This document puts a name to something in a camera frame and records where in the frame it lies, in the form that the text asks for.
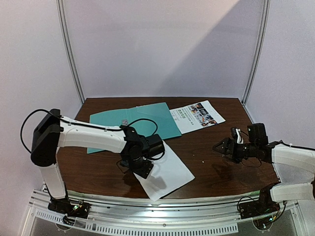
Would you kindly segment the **white text paper sheet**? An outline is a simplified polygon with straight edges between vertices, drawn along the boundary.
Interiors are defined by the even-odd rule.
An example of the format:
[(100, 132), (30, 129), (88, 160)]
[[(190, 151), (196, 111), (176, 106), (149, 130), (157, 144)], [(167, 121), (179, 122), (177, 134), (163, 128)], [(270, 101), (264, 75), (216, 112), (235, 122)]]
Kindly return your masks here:
[(152, 201), (170, 194), (195, 179), (195, 176), (181, 161), (177, 154), (166, 144), (164, 156), (154, 161), (153, 169), (146, 179), (135, 174), (142, 188)]

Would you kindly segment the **teal plastic folder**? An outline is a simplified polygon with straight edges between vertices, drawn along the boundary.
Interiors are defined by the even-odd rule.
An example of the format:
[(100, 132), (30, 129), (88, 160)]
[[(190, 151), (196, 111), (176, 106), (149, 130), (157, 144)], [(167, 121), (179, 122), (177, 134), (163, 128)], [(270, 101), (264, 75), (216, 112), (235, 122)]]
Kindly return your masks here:
[(120, 126), (123, 119), (127, 119), (129, 124), (136, 121), (131, 126), (146, 137), (155, 133), (166, 140), (182, 135), (165, 102), (90, 115), (90, 123), (104, 126)]

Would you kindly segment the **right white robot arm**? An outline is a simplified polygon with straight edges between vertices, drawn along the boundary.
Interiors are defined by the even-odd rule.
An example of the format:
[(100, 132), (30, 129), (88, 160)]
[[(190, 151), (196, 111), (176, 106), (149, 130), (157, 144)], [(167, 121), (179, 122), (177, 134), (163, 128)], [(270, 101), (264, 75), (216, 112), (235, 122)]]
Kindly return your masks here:
[[(233, 163), (243, 159), (257, 158), (270, 164), (284, 164), (315, 173), (315, 151), (307, 148), (284, 144), (282, 141), (260, 143), (238, 143), (235, 139), (225, 138), (213, 146), (213, 150), (227, 157)], [(308, 183), (275, 183), (267, 187), (266, 195), (254, 204), (258, 214), (265, 214), (274, 202), (315, 199), (315, 182)]]

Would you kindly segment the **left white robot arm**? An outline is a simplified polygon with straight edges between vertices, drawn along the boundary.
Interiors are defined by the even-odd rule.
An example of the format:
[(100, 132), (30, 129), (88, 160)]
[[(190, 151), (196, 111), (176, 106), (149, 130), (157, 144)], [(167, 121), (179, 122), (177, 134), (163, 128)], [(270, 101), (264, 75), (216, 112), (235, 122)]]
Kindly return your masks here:
[(146, 138), (130, 126), (99, 126), (61, 117), (58, 109), (48, 112), (33, 132), (31, 160), (39, 167), (42, 177), (54, 198), (54, 205), (62, 213), (70, 213), (72, 200), (58, 166), (56, 153), (59, 147), (96, 148), (120, 154), (128, 168), (146, 179), (153, 163), (146, 158)]

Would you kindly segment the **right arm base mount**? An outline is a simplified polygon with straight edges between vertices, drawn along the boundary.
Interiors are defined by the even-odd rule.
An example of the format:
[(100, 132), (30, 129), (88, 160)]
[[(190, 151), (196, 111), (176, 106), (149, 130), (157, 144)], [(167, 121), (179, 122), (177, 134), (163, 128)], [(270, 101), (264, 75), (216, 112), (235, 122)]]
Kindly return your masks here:
[(237, 211), (241, 219), (253, 218), (270, 214), (269, 222), (275, 222), (279, 219), (286, 208), (287, 201), (283, 201), (283, 210), (281, 211), (280, 204), (277, 202), (268, 202), (263, 200), (255, 200), (249, 196), (243, 196), (237, 202)]

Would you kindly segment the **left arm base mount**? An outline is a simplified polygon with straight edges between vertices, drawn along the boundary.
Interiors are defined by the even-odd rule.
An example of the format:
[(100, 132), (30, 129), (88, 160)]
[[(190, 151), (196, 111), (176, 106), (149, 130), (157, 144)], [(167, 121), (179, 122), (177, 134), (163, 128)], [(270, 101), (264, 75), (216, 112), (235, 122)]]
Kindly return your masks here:
[(48, 209), (57, 213), (65, 214), (68, 217), (79, 217), (87, 219), (90, 213), (91, 204), (83, 200), (71, 201), (64, 199), (51, 199)]

